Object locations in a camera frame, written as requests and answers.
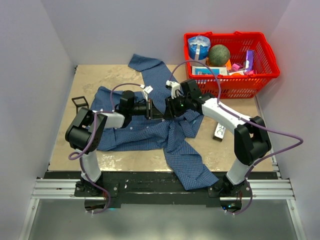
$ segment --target blue cloth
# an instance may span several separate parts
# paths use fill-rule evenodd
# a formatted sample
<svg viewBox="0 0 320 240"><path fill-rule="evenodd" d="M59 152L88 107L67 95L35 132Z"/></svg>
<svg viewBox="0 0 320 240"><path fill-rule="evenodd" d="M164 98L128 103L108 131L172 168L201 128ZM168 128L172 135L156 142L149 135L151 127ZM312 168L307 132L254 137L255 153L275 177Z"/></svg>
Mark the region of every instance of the blue cloth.
<svg viewBox="0 0 320 240"><path fill-rule="evenodd" d="M149 97L154 105L165 112L165 98L171 95L166 86L170 70L160 60L133 55L129 67L142 72L145 86L152 86ZM120 101L122 91L113 94L114 104ZM141 92L135 92L136 100L142 100ZM110 90L101 86L95 94L91 109L112 110ZM195 138L203 116L188 110L174 120L147 120L144 116L133 116L126 128L105 129L98 150L143 151L163 148L167 164L172 168L186 190L211 186L218 181L203 164L201 156L185 138Z"/></svg>

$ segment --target purple package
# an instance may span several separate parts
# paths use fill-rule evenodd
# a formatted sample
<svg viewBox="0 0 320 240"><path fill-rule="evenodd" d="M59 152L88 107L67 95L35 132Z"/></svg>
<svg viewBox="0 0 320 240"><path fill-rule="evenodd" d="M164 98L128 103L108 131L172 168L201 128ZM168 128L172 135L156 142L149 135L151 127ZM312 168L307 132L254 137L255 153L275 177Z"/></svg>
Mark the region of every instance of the purple package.
<svg viewBox="0 0 320 240"><path fill-rule="evenodd" d="M254 51L247 50L246 56L245 56L244 71L250 72L251 70L253 70L253 66L254 66Z"/></svg>

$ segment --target tabletop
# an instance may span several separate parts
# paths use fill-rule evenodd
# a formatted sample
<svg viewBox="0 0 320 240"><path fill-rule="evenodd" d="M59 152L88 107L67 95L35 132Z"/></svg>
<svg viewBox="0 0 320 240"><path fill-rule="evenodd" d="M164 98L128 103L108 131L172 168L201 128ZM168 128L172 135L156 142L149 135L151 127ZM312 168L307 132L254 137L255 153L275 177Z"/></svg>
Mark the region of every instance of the tabletop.
<svg viewBox="0 0 320 240"><path fill-rule="evenodd" d="M167 65L172 71L176 65ZM175 71L174 77L178 82L186 80L185 67ZM94 100L100 86L112 89L122 83L143 84L140 72L127 65L78 65L70 94L66 103L63 118L50 160L49 171L79 171L79 161L68 160L68 155L74 152L65 140L65 133L76 116L76 106L71 98L85 96L89 105ZM138 86L126 85L117 90L141 91ZM221 102L248 116L257 116L258 110L254 98L222 99ZM186 141L202 156L203 163L210 171L227 172L236 156L234 154L234 137L226 131L222 142L213 140L217 122L204 117L196 138L186 138ZM162 149L148 151L97 151L98 164L102 171L172 171L166 163ZM273 171L272 162L266 159L257 165L254 171Z"/></svg>

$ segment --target pink object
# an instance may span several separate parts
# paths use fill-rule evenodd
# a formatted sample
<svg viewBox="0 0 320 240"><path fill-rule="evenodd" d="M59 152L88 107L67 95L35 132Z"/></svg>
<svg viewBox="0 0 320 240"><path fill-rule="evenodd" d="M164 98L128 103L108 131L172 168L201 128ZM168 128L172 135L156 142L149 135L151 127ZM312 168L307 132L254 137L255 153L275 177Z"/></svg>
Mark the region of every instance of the pink object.
<svg viewBox="0 0 320 240"><path fill-rule="evenodd" d="M242 65L241 64L238 64L238 63L234 63L232 64L232 70L237 72L239 71L239 69L242 69Z"/></svg>
<svg viewBox="0 0 320 240"><path fill-rule="evenodd" d="M251 71L245 71L244 75L252 75L252 74L256 74L256 70L251 70Z"/></svg>

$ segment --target dark blue fabric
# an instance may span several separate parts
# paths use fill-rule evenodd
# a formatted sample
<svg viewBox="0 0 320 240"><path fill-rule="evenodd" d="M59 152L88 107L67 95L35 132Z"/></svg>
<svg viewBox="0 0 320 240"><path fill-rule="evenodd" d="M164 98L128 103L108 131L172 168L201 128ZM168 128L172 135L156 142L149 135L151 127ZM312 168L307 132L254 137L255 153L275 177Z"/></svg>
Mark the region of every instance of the dark blue fabric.
<svg viewBox="0 0 320 240"><path fill-rule="evenodd" d="M152 86L149 97L155 106L165 112L165 98L171 91L165 85L170 70L160 60L133 55L129 67L142 72L145 86ZM122 91L113 94L114 104L120 101ZM141 92L135 93L137 101L143 99ZM95 94L91 109L112 110L110 90L101 86ZM172 168L186 190L208 187L218 181L202 163L201 156L185 141L195 138L203 116L188 110L175 120L147 120L144 116L133 116L126 128L105 129L98 150L132 151L163 148L167 164Z"/></svg>

